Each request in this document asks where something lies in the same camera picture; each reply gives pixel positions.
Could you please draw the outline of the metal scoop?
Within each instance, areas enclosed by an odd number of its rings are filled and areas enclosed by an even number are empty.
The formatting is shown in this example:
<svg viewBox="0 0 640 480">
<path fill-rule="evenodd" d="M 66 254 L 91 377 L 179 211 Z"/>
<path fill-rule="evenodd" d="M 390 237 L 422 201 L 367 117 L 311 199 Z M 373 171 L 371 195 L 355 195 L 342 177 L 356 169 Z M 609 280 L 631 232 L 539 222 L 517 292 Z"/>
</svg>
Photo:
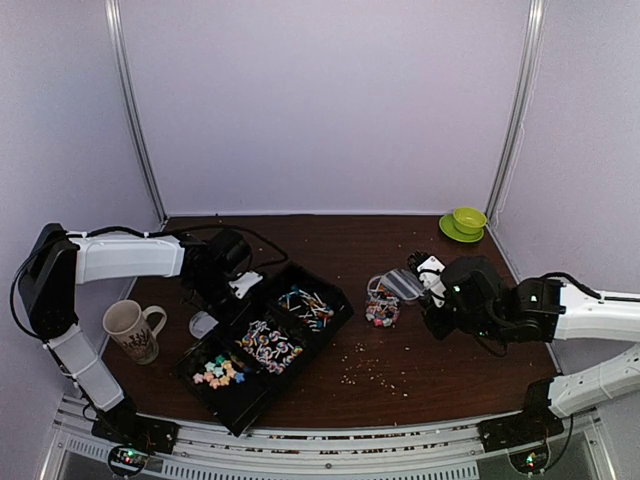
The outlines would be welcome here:
<svg viewBox="0 0 640 480">
<path fill-rule="evenodd" d="M 426 295 L 424 285 L 406 269 L 393 269 L 383 274 L 381 284 L 403 302 L 417 301 Z"/>
</svg>

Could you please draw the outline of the clear plastic cup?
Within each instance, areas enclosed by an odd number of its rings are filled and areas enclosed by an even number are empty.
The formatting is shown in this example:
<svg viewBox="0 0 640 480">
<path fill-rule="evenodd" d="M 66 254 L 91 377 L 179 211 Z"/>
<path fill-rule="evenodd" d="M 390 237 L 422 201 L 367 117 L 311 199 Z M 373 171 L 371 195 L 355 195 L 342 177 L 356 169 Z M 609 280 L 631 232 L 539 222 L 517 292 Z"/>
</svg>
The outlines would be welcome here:
<svg viewBox="0 0 640 480">
<path fill-rule="evenodd" d="M 373 276 L 367 284 L 365 318 L 375 327 L 394 327 L 400 314 L 400 298 L 382 283 L 382 276 Z"/>
</svg>

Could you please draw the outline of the black three-compartment candy tray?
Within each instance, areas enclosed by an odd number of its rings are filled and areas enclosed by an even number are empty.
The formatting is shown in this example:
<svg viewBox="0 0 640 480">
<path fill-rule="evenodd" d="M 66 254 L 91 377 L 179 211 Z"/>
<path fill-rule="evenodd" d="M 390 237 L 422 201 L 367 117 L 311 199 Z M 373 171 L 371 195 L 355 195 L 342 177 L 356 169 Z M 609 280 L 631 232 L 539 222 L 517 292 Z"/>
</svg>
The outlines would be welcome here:
<svg viewBox="0 0 640 480">
<path fill-rule="evenodd" d="M 291 263 L 194 344 L 174 372 L 211 415 L 240 436 L 353 314 L 338 286 Z"/>
</svg>

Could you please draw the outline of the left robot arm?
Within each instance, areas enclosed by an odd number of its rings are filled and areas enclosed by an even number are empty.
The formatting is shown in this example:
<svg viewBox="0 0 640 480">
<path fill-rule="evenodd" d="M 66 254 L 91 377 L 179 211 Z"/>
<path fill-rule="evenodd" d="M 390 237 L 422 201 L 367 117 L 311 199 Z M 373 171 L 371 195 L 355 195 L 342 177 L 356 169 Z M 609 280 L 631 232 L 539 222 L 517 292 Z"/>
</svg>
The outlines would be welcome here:
<svg viewBox="0 0 640 480">
<path fill-rule="evenodd" d="M 186 231 L 106 227 L 73 232 L 50 223 L 18 267 L 9 300 L 22 301 L 28 322 L 21 330 L 40 341 L 90 403 L 106 413 L 106 429 L 121 443 L 133 444 L 143 436 L 143 421 L 125 407 L 123 388 L 79 325 L 77 286 L 120 278 L 178 278 L 220 320 L 264 279 L 254 270 L 239 270 L 250 256 L 242 230 L 234 226 L 223 225 L 203 241 Z"/>
</svg>

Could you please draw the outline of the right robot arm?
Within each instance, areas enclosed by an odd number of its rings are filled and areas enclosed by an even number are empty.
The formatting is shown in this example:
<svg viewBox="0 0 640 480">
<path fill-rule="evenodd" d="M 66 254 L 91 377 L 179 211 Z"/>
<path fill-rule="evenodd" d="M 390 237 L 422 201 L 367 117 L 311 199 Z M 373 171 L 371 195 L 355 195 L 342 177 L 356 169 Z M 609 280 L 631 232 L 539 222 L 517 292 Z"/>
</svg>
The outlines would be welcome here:
<svg viewBox="0 0 640 480">
<path fill-rule="evenodd" d="M 501 348 L 511 343 L 601 339 L 630 343 L 623 353 L 588 369 L 530 385 L 525 410 L 513 419 L 519 440 L 535 440 L 551 414 L 567 418 L 639 389 L 639 297 L 593 290 L 563 272 L 508 287 L 485 256 L 448 265 L 417 257 L 411 268 L 426 290 L 425 322 L 444 339 L 459 330 Z"/>
</svg>

